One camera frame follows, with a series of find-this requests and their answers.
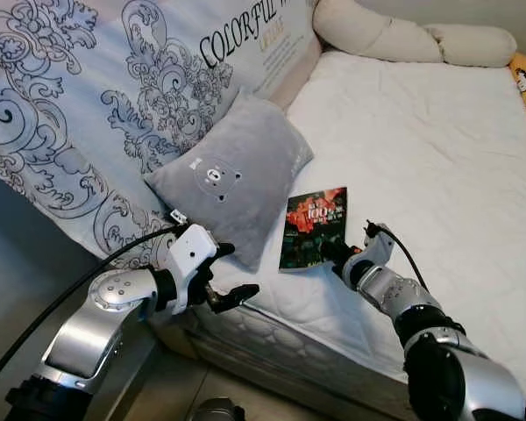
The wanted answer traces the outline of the white grey floral quilt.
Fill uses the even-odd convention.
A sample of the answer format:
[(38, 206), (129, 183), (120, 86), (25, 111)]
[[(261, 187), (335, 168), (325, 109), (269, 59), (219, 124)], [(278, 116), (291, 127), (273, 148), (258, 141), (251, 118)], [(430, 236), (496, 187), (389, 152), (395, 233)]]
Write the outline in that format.
[(0, 180), (103, 258), (168, 221), (143, 177), (240, 91), (288, 107), (318, 0), (0, 0)]

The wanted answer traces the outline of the cream bolster pillow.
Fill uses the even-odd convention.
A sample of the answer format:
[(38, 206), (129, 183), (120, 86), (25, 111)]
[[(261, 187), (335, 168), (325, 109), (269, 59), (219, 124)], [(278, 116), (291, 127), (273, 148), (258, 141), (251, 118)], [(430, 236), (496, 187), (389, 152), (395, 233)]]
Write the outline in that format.
[(495, 25), (419, 25), (358, 0), (316, 0), (312, 27), (338, 51), (383, 61), (502, 68), (518, 52), (515, 36)]

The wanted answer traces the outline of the grey bear print pillow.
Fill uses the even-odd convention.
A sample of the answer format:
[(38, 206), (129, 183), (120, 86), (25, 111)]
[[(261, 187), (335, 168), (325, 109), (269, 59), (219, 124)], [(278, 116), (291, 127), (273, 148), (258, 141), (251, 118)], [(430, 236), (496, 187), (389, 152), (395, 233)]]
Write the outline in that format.
[(295, 178), (312, 158), (286, 112), (242, 88), (198, 144), (144, 180), (215, 240), (231, 242), (232, 255), (255, 272)]

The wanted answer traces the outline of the dark red cover book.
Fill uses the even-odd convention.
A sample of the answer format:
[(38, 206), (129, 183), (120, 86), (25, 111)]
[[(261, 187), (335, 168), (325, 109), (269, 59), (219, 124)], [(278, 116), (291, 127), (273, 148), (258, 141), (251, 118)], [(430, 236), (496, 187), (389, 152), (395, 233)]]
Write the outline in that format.
[(288, 198), (278, 269), (300, 272), (322, 265), (324, 242), (345, 241), (347, 187)]

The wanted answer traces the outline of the white quilted mattress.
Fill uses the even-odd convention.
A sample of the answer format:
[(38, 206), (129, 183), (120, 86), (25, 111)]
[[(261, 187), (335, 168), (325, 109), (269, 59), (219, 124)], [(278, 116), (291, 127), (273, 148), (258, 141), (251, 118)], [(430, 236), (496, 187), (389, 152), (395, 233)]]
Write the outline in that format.
[[(345, 235), (387, 225), (416, 256), (431, 294), (526, 397), (526, 107), (508, 68), (364, 59), (330, 51), (286, 110), (314, 158), (288, 197), (347, 187)], [(414, 417), (391, 320), (327, 266), (278, 269), (286, 208), (259, 269), (212, 265), (243, 306), (196, 308), (176, 352), (333, 417)]]

